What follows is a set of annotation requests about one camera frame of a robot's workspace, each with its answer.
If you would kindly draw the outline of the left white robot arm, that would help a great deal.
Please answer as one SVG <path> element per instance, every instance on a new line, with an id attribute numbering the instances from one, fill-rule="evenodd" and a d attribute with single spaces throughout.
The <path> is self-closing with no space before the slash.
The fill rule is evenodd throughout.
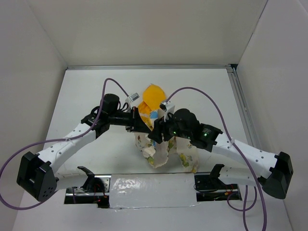
<path id="1" fill-rule="evenodd" d="M 103 105 L 94 107 L 63 141 L 56 142 L 37 154 L 27 152 L 22 156 L 17 184 L 39 202 L 45 202 L 60 189 L 79 187 L 84 192 L 90 192 L 96 182 L 104 187 L 104 182 L 84 166 L 78 166 L 68 173 L 59 173 L 58 170 L 76 152 L 105 133 L 111 125 L 124 126 L 128 132 L 149 133 L 138 108 L 132 105 L 139 99 L 137 93 L 128 96 L 121 109 L 118 107 L 119 97 L 106 94 Z"/>

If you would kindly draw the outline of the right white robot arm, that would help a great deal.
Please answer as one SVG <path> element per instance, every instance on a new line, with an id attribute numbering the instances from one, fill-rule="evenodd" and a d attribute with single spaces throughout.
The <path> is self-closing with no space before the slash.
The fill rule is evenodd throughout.
<path id="1" fill-rule="evenodd" d="M 248 172 L 232 174 L 222 164 L 216 165 L 210 177 L 212 187 L 222 188 L 225 184 L 247 184 L 256 186 L 268 195 L 285 199 L 293 176 L 291 157 L 285 152 L 268 153 L 248 144 L 229 138 L 220 129 L 200 123 L 195 114 L 187 109 L 179 109 L 174 114 L 167 113 L 168 119 L 154 122 L 149 138 L 156 143 L 168 141 L 173 137 L 188 139 L 198 149 L 228 157 L 238 163 L 251 167 Z"/>

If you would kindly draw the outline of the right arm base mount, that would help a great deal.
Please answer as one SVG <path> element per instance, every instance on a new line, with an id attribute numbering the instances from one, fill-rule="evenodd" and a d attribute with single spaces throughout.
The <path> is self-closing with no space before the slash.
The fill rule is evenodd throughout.
<path id="1" fill-rule="evenodd" d="M 197 202 L 241 200 L 237 184 L 225 184 L 218 179 L 223 164 L 216 164 L 211 172 L 196 173 L 194 186 Z"/>

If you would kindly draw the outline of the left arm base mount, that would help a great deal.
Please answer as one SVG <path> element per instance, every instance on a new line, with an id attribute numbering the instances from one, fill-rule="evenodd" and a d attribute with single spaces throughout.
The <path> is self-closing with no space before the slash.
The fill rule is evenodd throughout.
<path id="1" fill-rule="evenodd" d="M 86 176 L 80 186 L 66 189 L 65 205 L 95 204 L 98 208 L 110 208 L 109 193 L 111 175 L 94 174 L 84 166 L 77 167 L 81 176 Z"/>

